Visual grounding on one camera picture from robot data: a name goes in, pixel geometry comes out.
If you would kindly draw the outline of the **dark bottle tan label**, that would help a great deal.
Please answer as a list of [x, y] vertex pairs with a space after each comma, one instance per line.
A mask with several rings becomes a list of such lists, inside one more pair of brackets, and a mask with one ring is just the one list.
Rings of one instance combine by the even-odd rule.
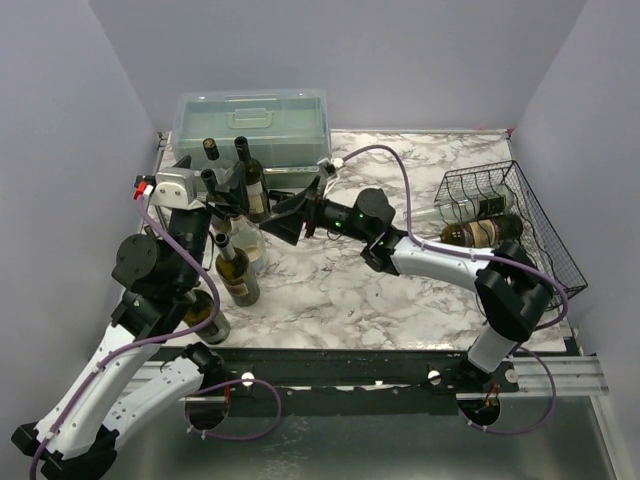
[[260, 288], [247, 254], [235, 247], [227, 234], [214, 236], [217, 248], [215, 269], [238, 307], [249, 307], [260, 297]]

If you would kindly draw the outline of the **dark wine bottle maroon label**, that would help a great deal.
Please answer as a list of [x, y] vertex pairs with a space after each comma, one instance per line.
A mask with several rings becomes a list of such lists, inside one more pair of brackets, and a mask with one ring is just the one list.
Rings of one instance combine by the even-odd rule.
[[458, 247], [489, 248], [505, 240], [518, 240], [523, 231], [519, 216], [504, 214], [447, 225], [440, 241]]

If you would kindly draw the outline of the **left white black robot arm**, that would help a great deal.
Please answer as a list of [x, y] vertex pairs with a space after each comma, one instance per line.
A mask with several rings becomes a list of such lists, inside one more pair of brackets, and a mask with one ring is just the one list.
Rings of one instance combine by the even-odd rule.
[[130, 394], [125, 387], [169, 339], [196, 302], [200, 281], [216, 287], [202, 267], [210, 223], [219, 212], [245, 212], [245, 167], [225, 180], [190, 168], [190, 157], [136, 181], [134, 200], [152, 234], [127, 237], [116, 254], [113, 279], [124, 292], [95, 353], [58, 404], [41, 420], [13, 433], [32, 460], [29, 476], [100, 479], [122, 447], [179, 398], [214, 393], [221, 360], [203, 343], [188, 347], [176, 365]]

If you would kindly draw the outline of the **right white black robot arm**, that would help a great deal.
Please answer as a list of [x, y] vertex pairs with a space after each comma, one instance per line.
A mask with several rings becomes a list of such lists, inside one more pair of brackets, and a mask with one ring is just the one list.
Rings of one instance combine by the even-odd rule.
[[382, 190], [366, 188], [345, 206], [324, 198], [320, 184], [314, 179], [277, 203], [260, 229], [291, 245], [323, 229], [362, 242], [360, 255], [376, 272], [428, 277], [476, 293], [488, 324], [467, 351], [460, 379], [474, 392], [493, 384], [500, 363], [529, 340], [550, 305], [551, 278], [517, 243], [506, 241], [491, 250], [420, 242], [394, 227], [395, 210]]

